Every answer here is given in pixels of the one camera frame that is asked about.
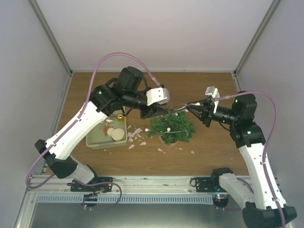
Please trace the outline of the small green christmas tree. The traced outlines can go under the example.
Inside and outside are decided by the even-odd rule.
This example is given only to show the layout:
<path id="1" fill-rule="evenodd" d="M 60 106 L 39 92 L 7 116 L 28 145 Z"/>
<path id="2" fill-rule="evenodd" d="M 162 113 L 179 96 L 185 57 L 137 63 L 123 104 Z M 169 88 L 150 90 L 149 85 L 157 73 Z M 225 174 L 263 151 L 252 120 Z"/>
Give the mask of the small green christmas tree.
<path id="1" fill-rule="evenodd" d="M 185 111 L 170 112 L 166 115 L 158 116 L 150 121 L 149 129 L 164 132 L 168 127 L 172 131 L 192 129 L 195 134 L 194 122 L 187 118 Z"/>

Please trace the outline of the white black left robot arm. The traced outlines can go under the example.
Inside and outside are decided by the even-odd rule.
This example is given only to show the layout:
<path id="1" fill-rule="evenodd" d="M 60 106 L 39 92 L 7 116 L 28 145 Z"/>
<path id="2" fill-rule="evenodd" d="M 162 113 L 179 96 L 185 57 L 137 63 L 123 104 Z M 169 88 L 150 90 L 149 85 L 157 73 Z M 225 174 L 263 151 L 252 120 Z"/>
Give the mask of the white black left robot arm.
<path id="1" fill-rule="evenodd" d="M 125 67 L 117 78 L 96 87 L 90 93 L 88 102 L 57 134 L 35 143 L 36 149 L 58 178 L 69 177 L 79 181 L 88 192 L 96 190 L 97 174 L 71 156 L 77 144 L 95 126 L 123 107 L 140 110 L 142 119 L 167 114 L 161 106 L 169 102 L 169 90 L 160 85 L 157 88 L 147 86 L 139 91 L 141 82 L 146 82 L 142 71 Z"/>

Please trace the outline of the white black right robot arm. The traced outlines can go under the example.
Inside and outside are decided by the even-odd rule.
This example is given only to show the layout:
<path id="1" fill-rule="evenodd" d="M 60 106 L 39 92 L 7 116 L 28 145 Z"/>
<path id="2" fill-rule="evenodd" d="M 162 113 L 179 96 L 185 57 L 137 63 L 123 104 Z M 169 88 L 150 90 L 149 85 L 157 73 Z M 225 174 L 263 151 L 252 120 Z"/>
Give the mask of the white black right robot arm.
<path id="1" fill-rule="evenodd" d="M 215 169 L 210 186 L 215 192 L 225 190 L 242 210 L 248 228 L 284 228 L 297 217 L 288 206 L 271 170 L 267 150 L 270 135 L 264 137 L 254 122 L 257 108 L 256 92 L 239 92 L 220 97 L 214 87 L 206 90 L 206 99 L 189 102 L 186 109 L 206 127 L 211 122 L 229 125 L 229 133 L 242 155 L 252 186 L 240 181 L 229 168 Z"/>

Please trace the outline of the gold bauble ornament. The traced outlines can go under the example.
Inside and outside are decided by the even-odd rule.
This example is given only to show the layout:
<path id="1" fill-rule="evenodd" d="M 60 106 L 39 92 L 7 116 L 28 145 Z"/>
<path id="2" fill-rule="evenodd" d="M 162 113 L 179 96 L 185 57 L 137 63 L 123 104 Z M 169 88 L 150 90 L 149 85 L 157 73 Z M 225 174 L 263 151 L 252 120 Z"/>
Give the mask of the gold bauble ornament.
<path id="1" fill-rule="evenodd" d="M 120 121 L 120 122 L 123 122 L 124 121 L 124 115 L 123 114 L 118 114 L 117 115 L 117 120 Z"/>

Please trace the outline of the beige snowman ornament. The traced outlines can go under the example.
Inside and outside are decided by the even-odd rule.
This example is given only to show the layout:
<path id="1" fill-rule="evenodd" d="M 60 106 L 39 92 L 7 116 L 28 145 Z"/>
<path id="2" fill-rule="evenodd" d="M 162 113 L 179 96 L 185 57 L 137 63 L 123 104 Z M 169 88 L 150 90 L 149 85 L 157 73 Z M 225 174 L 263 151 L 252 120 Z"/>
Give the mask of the beige snowman ornament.
<path id="1" fill-rule="evenodd" d="M 110 126 L 107 126 L 104 128 L 104 133 L 107 136 L 110 136 L 114 141 L 120 141 L 125 136 L 125 131 L 122 128 L 113 128 Z"/>

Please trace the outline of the silver glitter star ornament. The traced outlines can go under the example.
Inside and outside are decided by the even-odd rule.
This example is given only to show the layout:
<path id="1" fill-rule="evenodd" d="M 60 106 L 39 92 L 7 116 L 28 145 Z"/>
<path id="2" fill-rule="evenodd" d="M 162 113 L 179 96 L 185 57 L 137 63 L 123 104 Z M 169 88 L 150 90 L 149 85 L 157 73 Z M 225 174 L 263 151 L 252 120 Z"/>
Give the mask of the silver glitter star ornament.
<path id="1" fill-rule="evenodd" d="M 109 117 L 107 117 L 105 120 L 101 121 L 100 124 L 107 126 L 108 124 L 115 122 L 116 120 L 117 120 L 116 115 L 112 114 Z"/>

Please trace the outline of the light green perforated plastic basket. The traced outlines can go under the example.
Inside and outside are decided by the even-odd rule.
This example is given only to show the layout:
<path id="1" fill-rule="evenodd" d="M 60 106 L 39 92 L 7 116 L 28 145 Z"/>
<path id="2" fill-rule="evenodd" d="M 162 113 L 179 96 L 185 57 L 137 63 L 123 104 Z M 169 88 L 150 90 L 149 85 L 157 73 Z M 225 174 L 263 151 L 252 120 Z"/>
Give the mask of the light green perforated plastic basket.
<path id="1" fill-rule="evenodd" d="M 122 110 L 114 111 L 113 114 L 115 114 L 116 116 L 118 114 L 124 114 L 124 108 Z M 125 117 L 123 122 L 116 120 L 115 122 L 108 124 L 108 126 L 123 128 L 124 130 L 127 131 Z M 102 136 L 104 133 L 103 129 L 105 127 L 106 126 L 99 123 L 86 135 L 85 143 L 88 148 L 92 150 L 97 150 L 97 149 L 105 149 L 110 147 L 124 146 L 127 144 L 123 142 L 121 142 L 120 144 L 111 144 L 109 139 L 106 139 Z"/>

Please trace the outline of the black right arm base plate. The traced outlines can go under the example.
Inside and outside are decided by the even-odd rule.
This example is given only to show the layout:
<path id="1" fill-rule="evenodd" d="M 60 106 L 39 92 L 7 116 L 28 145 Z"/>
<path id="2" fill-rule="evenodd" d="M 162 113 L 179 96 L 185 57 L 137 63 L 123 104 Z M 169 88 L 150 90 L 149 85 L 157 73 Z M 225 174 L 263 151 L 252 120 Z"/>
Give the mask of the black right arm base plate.
<path id="1" fill-rule="evenodd" d="M 206 193 L 206 192 L 214 192 L 214 193 L 226 193 L 226 191 L 221 187 L 216 187 L 211 181 L 210 177 L 195 177 L 190 178 L 189 184 L 191 187 L 196 189 L 196 192 Z"/>

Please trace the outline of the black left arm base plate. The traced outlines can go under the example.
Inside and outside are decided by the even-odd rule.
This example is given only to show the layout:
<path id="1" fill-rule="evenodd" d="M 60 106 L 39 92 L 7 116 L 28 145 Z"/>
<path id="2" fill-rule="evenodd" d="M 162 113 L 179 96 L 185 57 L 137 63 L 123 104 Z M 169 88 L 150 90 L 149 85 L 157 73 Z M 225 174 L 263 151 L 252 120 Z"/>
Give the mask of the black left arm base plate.
<path id="1" fill-rule="evenodd" d="M 111 192 L 112 191 L 112 177 L 97 177 L 88 184 L 82 184 L 76 180 L 72 180 L 67 186 L 70 187 L 71 192 Z"/>

